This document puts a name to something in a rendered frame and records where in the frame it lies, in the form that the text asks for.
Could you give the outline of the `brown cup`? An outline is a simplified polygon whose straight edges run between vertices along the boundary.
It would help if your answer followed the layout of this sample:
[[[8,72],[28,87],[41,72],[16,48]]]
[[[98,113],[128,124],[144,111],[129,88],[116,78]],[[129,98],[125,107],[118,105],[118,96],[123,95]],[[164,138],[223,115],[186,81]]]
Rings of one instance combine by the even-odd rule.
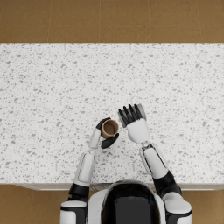
[[[115,120],[108,119],[101,126],[101,136],[105,139],[113,137],[119,130],[119,125]]]

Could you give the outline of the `robot body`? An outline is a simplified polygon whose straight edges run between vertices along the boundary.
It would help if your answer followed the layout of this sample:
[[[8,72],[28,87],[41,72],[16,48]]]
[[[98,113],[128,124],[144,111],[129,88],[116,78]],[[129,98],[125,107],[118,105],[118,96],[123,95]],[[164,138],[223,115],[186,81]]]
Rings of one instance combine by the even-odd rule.
[[[165,205],[147,184],[118,181],[90,197],[87,224],[166,224]]]

